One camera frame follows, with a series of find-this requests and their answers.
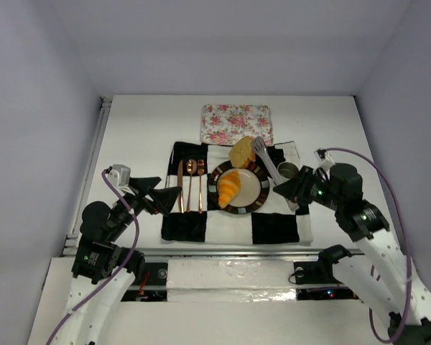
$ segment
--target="rose gold cutlery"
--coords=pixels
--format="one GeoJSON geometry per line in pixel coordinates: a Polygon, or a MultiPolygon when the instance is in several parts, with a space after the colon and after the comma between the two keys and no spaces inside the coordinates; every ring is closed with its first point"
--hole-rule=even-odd
{"type": "Polygon", "coordinates": [[[204,160],[198,160],[198,174],[200,176],[200,198],[198,203],[198,212],[203,212],[203,197],[201,195],[201,176],[204,174],[204,160]]]}
{"type": "Polygon", "coordinates": [[[179,169],[177,171],[177,185],[182,188],[179,195],[179,212],[184,213],[184,183],[183,183],[183,175],[184,175],[184,161],[181,160],[179,163],[179,169]]]}
{"type": "Polygon", "coordinates": [[[188,187],[188,200],[187,200],[187,212],[190,212],[190,193],[192,191],[192,177],[196,172],[196,160],[187,161],[187,172],[190,174],[190,185],[188,187]]]}

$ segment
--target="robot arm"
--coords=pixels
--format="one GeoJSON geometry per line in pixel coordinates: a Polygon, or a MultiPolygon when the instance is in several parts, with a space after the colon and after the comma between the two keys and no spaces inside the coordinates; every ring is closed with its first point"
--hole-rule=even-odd
{"type": "Polygon", "coordinates": [[[130,169],[124,165],[114,165],[103,174],[108,174],[108,185],[125,195],[118,194],[120,200],[113,208],[96,201],[83,210],[82,237],[72,266],[65,316],[47,344],[101,344],[102,332],[124,293],[134,281],[143,279],[145,271],[141,252],[113,242],[143,210],[167,216],[181,191],[180,187],[156,190],[160,178],[130,178],[130,169]]]}
{"type": "Polygon", "coordinates": [[[278,185],[274,191],[299,204],[316,202],[334,210],[339,227],[365,254],[381,280],[360,271],[360,258],[352,257],[342,246],[321,252],[316,265],[307,266],[300,275],[305,278],[321,274],[349,286],[377,313],[390,336],[400,328],[400,313],[407,305],[407,326],[395,344],[431,344],[431,293],[414,270],[409,291],[406,257],[380,210],[362,199],[362,177],[356,168],[329,164],[324,154],[321,152],[320,158],[326,162],[321,167],[329,169],[329,176],[320,175],[319,168],[304,166],[295,179],[278,185]],[[406,294],[411,296],[408,303],[406,294]]]}

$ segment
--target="white table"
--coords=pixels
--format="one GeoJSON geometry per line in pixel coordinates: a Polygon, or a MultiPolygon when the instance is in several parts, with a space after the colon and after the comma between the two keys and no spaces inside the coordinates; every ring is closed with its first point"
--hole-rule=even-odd
{"type": "MultiPolygon", "coordinates": [[[[28,345],[42,345],[62,318],[73,259],[55,258],[28,345]]],[[[383,336],[378,319],[377,329],[383,336]]],[[[121,302],[103,345],[377,345],[356,300],[298,302],[121,302]]]]}
{"type": "MultiPolygon", "coordinates": [[[[345,147],[371,157],[353,97],[318,96],[115,96],[108,116],[88,203],[116,198],[101,179],[101,171],[119,163],[131,168],[133,177],[160,176],[164,187],[167,164],[174,142],[199,142],[200,112],[205,104],[266,104],[272,110],[274,141],[294,140],[304,165],[316,166],[314,151],[319,147],[345,147]]],[[[332,154],[336,162],[355,165],[363,176],[364,197],[389,217],[376,172],[364,161],[344,153],[332,154]]],[[[181,251],[319,251],[334,244],[356,246],[338,228],[333,212],[319,205],[310,207],[314,242],[311,247],[293,244],[250,247],[218,246],[161,239],[161,216],[142,213],[139,248],[165,252],[181,251]]],[[[128,247],[134,238],[130,226],[117,241],[128,247]]]]}

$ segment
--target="copper fork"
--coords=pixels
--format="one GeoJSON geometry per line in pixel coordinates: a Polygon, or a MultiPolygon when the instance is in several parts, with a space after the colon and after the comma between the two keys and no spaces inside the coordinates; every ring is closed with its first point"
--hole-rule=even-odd
{"type": "Polygon", "coordinates": [[[200,202],[198,203],[198,212],[203,212],[203,197],[201,196],[201,176],[204,174],[204,160],[198,160],[198,174],[200,176],[200,202]]]}

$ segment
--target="black and white placemat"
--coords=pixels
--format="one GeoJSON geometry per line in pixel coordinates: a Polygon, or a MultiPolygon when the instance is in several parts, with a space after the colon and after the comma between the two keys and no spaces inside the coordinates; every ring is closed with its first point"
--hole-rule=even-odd
{"type": "MultiPolygon", "coordinates": [[[[167,187],[177,185],[177,170],[180,160],[184,160],[183,191],[184,206],[187,205],[190,174],[185,170],[189,159],[204,160],[205,173],[202,176],[203,212],[198,213],[198,196],[200,192],[199,176],[193,175],[190,198],[191,212],[180,213],[178,202],[172,213],[163,217],[162,238],[167,241],[204,242],[208,244],[284,244],[295,243],[310,245],[313,238],[310,225],[310,213],[307,208],[295,212],[289,210],[286,200],[272,189],[265,204],[255,212],[246,215],[234,215],[222,211],[208,198],[208,174],[218,165],[228,160],[231,147],[208,144],[174,144],[167,170],[167,187]]],[[[301,167],[300,158],[294,142],[276,144],[268,147],[268,152],[277,166],[287,161],[301,167]]],[[[256,164],[267,171],[260,158],[256,164]]]]}

